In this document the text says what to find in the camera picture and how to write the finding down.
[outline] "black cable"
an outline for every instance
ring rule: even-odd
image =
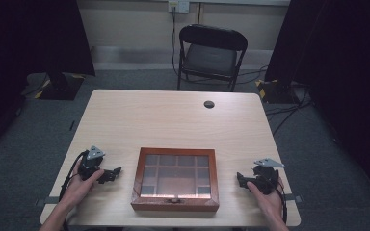
[[[304,103],[304,100],[305,100],[305,97],[307,96],[307,93],[308,93],[308,89],[305,90],[305,93],[304,93],[304,96],[303,96],[303,99],[302,101],[300,101],[299,105],[292,108],[291,110],[288,110],[288,111],[285,111],[285,112],[291,112],[282,122],[281,124],[278,125],[278,127],[275,129],[275,131],[273,132],[273,136],[276,134],[276,132],[278,131],[278,129],[280,129],[280,127],[284,124],[284,122],[292,115],[294,114],[295,112],[297,112],[300,108],[303,108],[302,107],[302,104]],[[307,107],[308,105],[311,104],[311,101],[308,102],[307,104],[305,104],[305,107]]]
[[[36,90],[41,89],[41,87],[44,85],[44,82],[46,82],[46,79],[47,79],[47,73],[44,75],[44,79],[43,79],[43,81],[41,81],[41,83],[39,84],[39,86],[38,86],[37,88],[35,88],[34,90],[31,90],[31,91],[29,91],[29,92],[27,92],[27,93],[24,93],[24,94],[23,94],[23,96],[27,96],[27,95],[29,95],[29,94],[31,94],[31,93],[33,93],[33,92],[35,92]]]
[[[305,103],[302,106],[293,106],[293,107],[285,108],[285,109],[281,109],[281,108],[269,109],[269,110],[266,111],[266,116],[289,113],[289,112],[297,110],[297,109],[302,109],[302,108],[305,108],[305,107],[308,107],[309,105],[311,105],[311,102],[312,102],[312,100],[308,101],[307,103]],[[279,111],[278,112],[273,112],[273,113],[268,113],[268,112],[274,111],[274,110],[279,110]]]
[[[176,8],[171,7],[171,11],[172,11],[172,47],[171,47],[172,68],[176,76],[179,76],[178,72],[175,69],[175,64],[173,61],[173,57],[175,56],[175,11],[176,11]]]
[[[285,199],[285,193],[284,193],[284,188],[282,188],[282,191],[283,191],[283,194],[281,194],[280,190],[278,189],[278,187],[275,187],[275,190],[278,194],[278,196],[280,197],[280,200],[281,200],[281,205],[282,205],[282,209],[283,209],[283,221],[284,223],[287,222],[287,203],[286,203],[286,199]]]
[[[64,183],[63,183],[63,185],[62,185],[62,189],[61,189],[60,194],[59,194],[59,202],[62,200],[63,196],[65,195],[65,192],[66,192],[66,189],[67,189],[68,183],[70,182],[71,178],[73,178],[75,175],[77,175],[77,174],[74,174],[74,175],[72,175],[72,176],[70,177],[71,173],[73,173],[74,167],[76,166],[76,164],[77,164],[77,162],[79,161],[79,159],[80,159],[82,156],[87,155],[87,154],[89,154],[89,151],[84,151],[84,152],[80,153],[80,154],[77,156],[76,160],[74,160],[74,163],[73,163],[73,165],[71,166],[70,171],[68,172],[68,175],[67,175],[67,177],[66,177],[66,179],[65,179],[65,182],[64,182]],[[67,221],[66,221],[66,220],[63,222],[63,229],[64,229],[65,231],[68,231],[68,225],[67,225]]]
[[[281,200],[281,206],[282,206],[282,210],[283,210],[283,221],[284,221],[284,223],[286,223],[287,222],[287,203],[286,203],[286,194],[284,192],[284,187],[280,184],[280,182],[278,180],[277,180],[277,185],[274,185],[272,183],[272,181],[270,181],[269,179],[264,177],[264,174],[260,170],[258,170],[257,167],[255,168],[255,171],[257,172],[258,175],[263,176],[263,177],[261,177],[261,179],[264,179],[268,184],[270,184],[273,187],[273,189],[276,190],[276,192],[277,192],[277,194],[278,194],[278,196],[280,197],[280,200]],[[280,190],[278,189],[278,185],[281,186],[281,190],[283,191],[283,194],[281,194]]]
[[[259,70],[256,70],[256,71],[251,71],[251,72],[247,72],[247,73],[243,73],[243,74],[239,74],[238,76],[242,76],[242,75],[247,75],[247,74],[254,74],[254,73],[258,73],[257,76],[255,76],[254,78],[248,80],[248,81],[245,81],[245,82],[239,82],[239,83],[236,83],[236,85],[242,85],[242,84],[248,84],[256,79],[258,79],[261,75],[261,72],[263,71],[266,71],[267,69],[263,69],[264,67],[267,67],[267,65],[263,65],[262,67],[260,67]],[[201,82],[204,82],[204,81],[209,81],[209,80],[213,80],[214,78],[203,78],[203,79],[199,79],[199,80],[188,80],[188,79],[184,79],[184,78],[181,78],[182,81],[185,81],[187,83],[191,83],[191,84],[201,84],[201,85],[210,85],[210,86],[221,86],[221,85],[228,85],[228,83],[220,83],[220,84],[212,84],[212,83],[201,83]]]
[[[202,6],[202,3],[199,2],[199,9],[198,9],[198,24],[200,24],[200,7]]]
[[[267,119],[267,121],[270,122],[274,117],[275,117],[275,115],[272,115],[270,118]]]

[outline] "wall outlet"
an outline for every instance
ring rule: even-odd
[[[180,13],[188,13],[189,12],[189,2],[180,1],[178,3],[178,8]]]
[[[172,12],[172,9],[175,9],[179,13],[178,1],[168,1],[168,12]]]
[[[172,12],[172,9],[176,13],[188,13],[189,1],[168,1],[168,12]]]

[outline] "chair seat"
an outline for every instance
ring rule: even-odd
[[[237,52],[233,50],[191,44],[183,69],[230,78],[235,71],[236,56]]]

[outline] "gray carpet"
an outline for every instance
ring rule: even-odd
[[[0,230],[39,229],[42,207],[35,205],[36,200],[49,195],[93,90],[176,89],[172,70],[101,70],[96,75],[83,82],[74,101],[37,100],[29,95],[21,115],[1,137]],[[248,83],[237,85],[235,91],[257,92],[254,82],[249,82],[255,76],[241,76],[238,82]],[[43,77],[29,76],[25,92],[36,88]],[[182,90],[228,91],[219,83],[183,82]],[[304,90],[297,94],[303,97]],[[264,105],[265,110],[288,107]],[[287,115],[268,117],[273,131]],[[333,142],[313,106],[292,114],[275,140],[292,190],[304,199],[298,204],[302,224],[292,230],[370,230],[370,182]]]

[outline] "human arm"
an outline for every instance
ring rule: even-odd
[[[77,173],[79,166],[80,162],[73,170],[74,177],[71,178],[62,200],[55,206],[40,231],[60,230],[67,214],[83,200],[94,182],[104,173],[103,169],[98,170],[89,179],[83,181]]]
[[[282,190],[282,181],[278,178],[278,190]],[[257,203],[261,212],[263,213],[271,231],[286,231],[288,230],[286,224],[281,217],[282,204],[281,199],[276,191],[265,195],[252,182],[248,182],[248,187],[251,193],[256,197]]]

